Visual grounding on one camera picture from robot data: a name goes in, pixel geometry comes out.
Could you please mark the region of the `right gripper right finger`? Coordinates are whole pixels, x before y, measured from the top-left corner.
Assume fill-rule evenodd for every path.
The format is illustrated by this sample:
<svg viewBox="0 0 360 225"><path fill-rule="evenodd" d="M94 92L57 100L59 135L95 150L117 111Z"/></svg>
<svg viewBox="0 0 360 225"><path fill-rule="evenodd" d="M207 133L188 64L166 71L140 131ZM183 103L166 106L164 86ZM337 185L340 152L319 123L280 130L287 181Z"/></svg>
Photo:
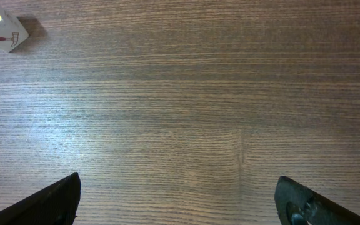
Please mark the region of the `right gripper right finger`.
<svg viewBox="0 0 360 225"><path fill-rule="evenodd" d="M287 176L278 179L274 201L282 225L360 225L360 215Z"/></svg>

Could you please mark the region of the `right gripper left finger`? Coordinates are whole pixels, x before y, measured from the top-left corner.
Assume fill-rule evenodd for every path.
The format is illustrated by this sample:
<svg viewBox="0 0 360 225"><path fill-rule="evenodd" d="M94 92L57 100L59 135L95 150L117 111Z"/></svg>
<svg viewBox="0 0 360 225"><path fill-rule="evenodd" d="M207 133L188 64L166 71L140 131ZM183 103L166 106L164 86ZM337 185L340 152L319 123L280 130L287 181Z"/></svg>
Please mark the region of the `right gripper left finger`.
<svg viewBox="0 0 360 225"><path fill-rule="evenodd" d="M72 225L81 200L81 180L74 172L0 211L0 225Z"/></svg>

